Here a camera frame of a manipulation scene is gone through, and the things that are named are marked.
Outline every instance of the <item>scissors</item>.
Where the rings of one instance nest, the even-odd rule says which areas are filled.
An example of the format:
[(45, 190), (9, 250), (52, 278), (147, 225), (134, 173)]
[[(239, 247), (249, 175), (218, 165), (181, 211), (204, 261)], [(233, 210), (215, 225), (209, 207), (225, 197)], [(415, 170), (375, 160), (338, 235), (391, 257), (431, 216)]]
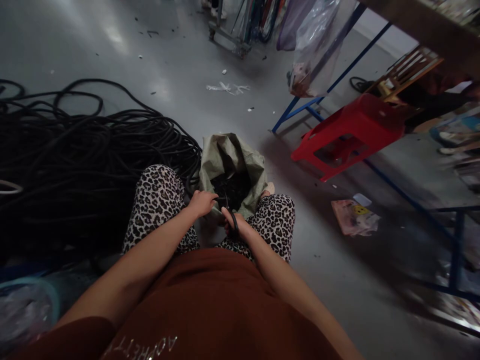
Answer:
[(230, 226), (230, 223), (228, 223), (228, 227), (229, 227), (228, 236), (231, 237), (232, 239), (238, 239), (239, 225), (237, 224), (237, 219), (235, 218), (233, 211), (230, 209), (229, 198), (227, 197), (227, 193), (225, 193), (225, 204), (226, 204), (225, 208), (228, 210), (231, 218), (233, 219), (233, 228), (232, 226)]

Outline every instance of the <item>blue metal rack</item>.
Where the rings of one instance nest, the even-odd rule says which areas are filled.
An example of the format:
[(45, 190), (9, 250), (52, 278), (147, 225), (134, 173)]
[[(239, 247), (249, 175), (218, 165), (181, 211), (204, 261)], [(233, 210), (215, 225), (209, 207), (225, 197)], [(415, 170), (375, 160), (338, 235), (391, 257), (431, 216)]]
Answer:
[[(360, 16), (364, 13), (366, 6), (362, 3), (358, 4), (356, 9), (354, 10), (350, 22), (347, 26), (346, 33), (350, 32), (353, 28), (355, 23), (358, 21)], [(389, 22), (387, 23), (383, 29), (373, 38), (373, 40), (363, 49), (363, 51), (353, 60), (353, 62), (345, 69), (345, 71), (335, 80), (335, 82), (328, 88), (327, 93), (330, 93), (342, 79), (353, 69), (353, 67), (364, 57), (364, 55), (375, 45), (375, 43), (382, 37), (382, 35), (392, 26)], [(326, 52), (326, 54), (330, 54), (335, 49), (330, 48)], [(295, 96), (293, 100), (290, 102), (284, 113), (280, 116), (277, 123), (272, 129), (274, 134), (277, 133), (277, 130), (281, 124), (283, 124), (288, 119), (294, 117), (298, 113), (302, 112), (303, 110), (308, 111), (314, 118), (316, 118), (319, 122), (325, 120), (320, 114), (318, 114), (313, 108), (313, 104), (320, 104), (320, 102), (325, 97), (316, 97), (313, 100), (307, 102), (305, 105), (300, 106), (299, 108), (293, 110), (295, 105), (298, 103), (300, 98)], [(400, 187), (398, 187), (385, 173), (383, 173), (378, 167), (373, 165), (368, 159), (363, 160), (363, 162), (369, 166), (373, 172), (375, 172), (380, 178), (382, 178), (390, 187), (392, 187), (402, 198), (404, 198), (410, 205), (423, 214), (425, 218), (442, 234), (444, 234), (451, 243), (451, 264), (450, 264), (450, 277), (448, 280), (448, 286), (438, 285), (429, 281), (421, 281), (415, 280), (416, 282), (422, 284), (425, 287), (430, 289), (454, 295), (459, 298), (464, 298), (473, 302), (480, 302), (480, 296), (462, 291), (459, 289), (460, 284), (460, 272), (463, 268), (464, 257), (463, 257), (463, 242), (464, 242), (464, 225), (465, 225), (465, 215), (468, 214), (470, 211), (480, 211), (480, 206), (466, 206), (466, 207), (449, 207), (449, 208), (439, 208), (433, 210), (427, 210), (423, 206), (421, 206), (417, 201), (412, 199), (406, 192), (404, 192)], [(443, 226), (433, 215), (432, 212), (440, 212), (440, 213), (447, 213), (447, 212), (455, 212), (455, 226), (454, 232), (451, 233), (445, 226)]]

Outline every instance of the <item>green sack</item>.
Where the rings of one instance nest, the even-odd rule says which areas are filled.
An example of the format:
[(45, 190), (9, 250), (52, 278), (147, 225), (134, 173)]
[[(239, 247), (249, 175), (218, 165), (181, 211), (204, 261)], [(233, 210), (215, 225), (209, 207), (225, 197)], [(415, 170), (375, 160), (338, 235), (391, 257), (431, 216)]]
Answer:
[[(210, 180), (221, 174), (231, 172), (248, 172), (251, 189), (241, 202), (238, 213), (245, 219), (255, 213), (260, 201), (260, 195), (267, 187), (267, 172), (265, 159), (258, 151), (253, 150), (236, 134), (214, 134), (203, 138), (203, 151), (200, 165), (200, 190), (214, 193)], [(219, 205), (215, 204), (210, 216), (219, 223), (224, 220)]]

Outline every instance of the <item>leopard print pants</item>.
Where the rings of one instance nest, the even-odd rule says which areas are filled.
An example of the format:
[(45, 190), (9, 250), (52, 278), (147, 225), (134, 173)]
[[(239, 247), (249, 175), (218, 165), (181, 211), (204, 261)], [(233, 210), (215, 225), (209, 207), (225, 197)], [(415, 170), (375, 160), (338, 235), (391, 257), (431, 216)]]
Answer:
[[(165, 165), (145, 169), (136, 186), (130, 222), (123, 241), (123, 254), (160, 225), (177, 215), (186, 205), (185, 187), (177, 174)], [(275, 194), (260, 200), (256, 213), (246, 220), (285, 261), (290, 261), (295, 206), (286, 195)], [(247, 244), (226, 237), (216, 247), (232, 250), (254, 260)], [(176, 255), (199, 249), (193, 226), (175, 251)]]

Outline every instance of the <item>plastic bag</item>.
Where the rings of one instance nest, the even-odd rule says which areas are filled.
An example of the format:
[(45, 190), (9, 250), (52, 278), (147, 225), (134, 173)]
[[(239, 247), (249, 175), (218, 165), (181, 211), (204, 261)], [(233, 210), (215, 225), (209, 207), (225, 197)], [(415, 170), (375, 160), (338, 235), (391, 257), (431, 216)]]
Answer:
[(3, 357), (49, 331), (58, 314), (44, 283), (11, 285), (1, 291), (0, 357)]
[(331, 202), (343, 235), (370, 236), (377, 231), (380, 216), (354, 200), (337, 200)]
[(293, 51), (297, 43), (297, 30), (317, 0), (290, 0), (276, 42), (278, 51)]
[[(267, 187), (267, 171), (265, 159), (258, 151), (253, 150), (236, 134), (214, 134), (203, 138), (203, 152), (200, 166), (200, 190), (215, 192), (211, 180), (221, 174), (248, 172), (251, 189), (243, 199), (238, 213), (245, 219), (254, 214), (260, 195)], [(219, 205), (215, 204), (210, 217), (223, 223)]]
[(235, 85), (233, 86), (236, 88), (234, 92), (232, 92), (232, 88), (230, 87), (230, 84), (225, 85), (223, 82), (220, 81), (220, 86), (211, 86), (207, 85), (206, 89), (207, 90), (213, 90), (213, 91), (225, 91), (231, 95), (239, 95), (243, 94), (244, 92), (242, 90), (250, 90), (250, 86), (247, 85)]
[(309, 98), (327, 94), (356, 0), (316, 0), (296, 31), (289, 90)]

